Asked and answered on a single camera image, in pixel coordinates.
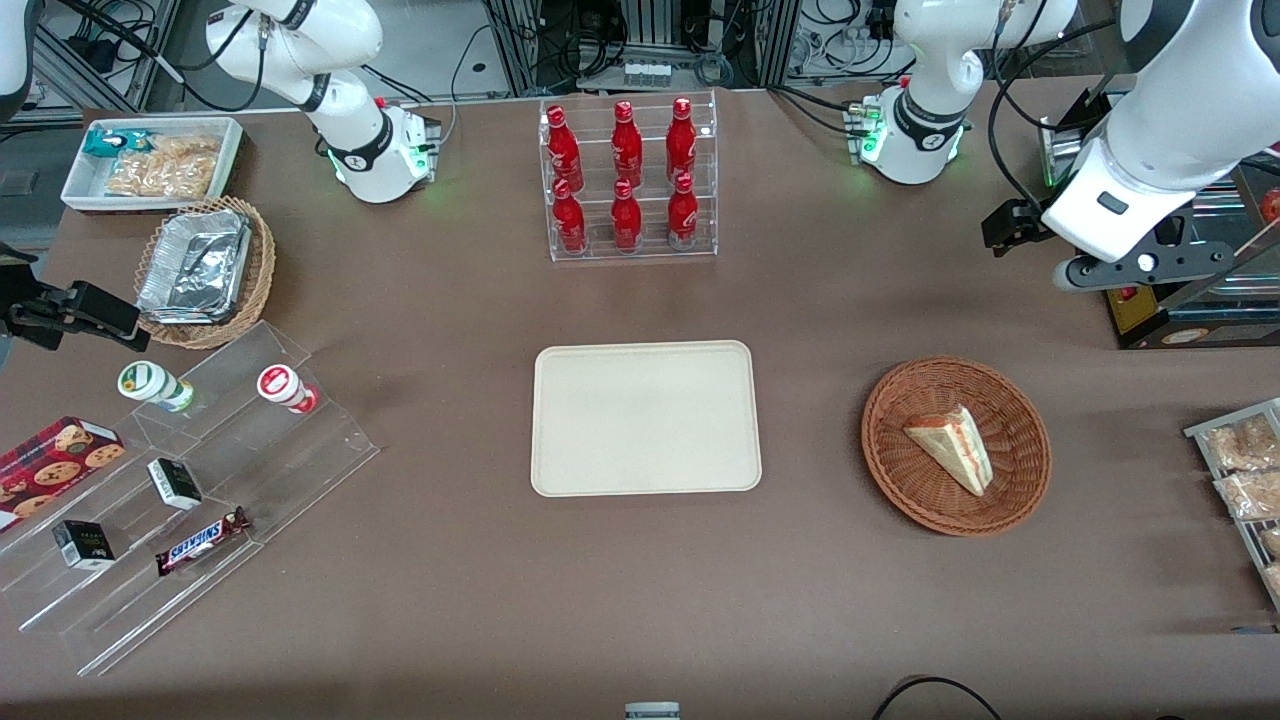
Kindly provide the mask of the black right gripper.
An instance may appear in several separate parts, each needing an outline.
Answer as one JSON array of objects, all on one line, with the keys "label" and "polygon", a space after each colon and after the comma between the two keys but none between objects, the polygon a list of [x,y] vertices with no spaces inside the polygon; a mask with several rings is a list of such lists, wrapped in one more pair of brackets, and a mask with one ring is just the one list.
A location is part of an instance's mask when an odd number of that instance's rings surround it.
[{"label": "black right gripper", "polygon": [[64,337],[63,304],[68,297],[68,290],[51,284],[3,283],[3,333],[56,351]]}]

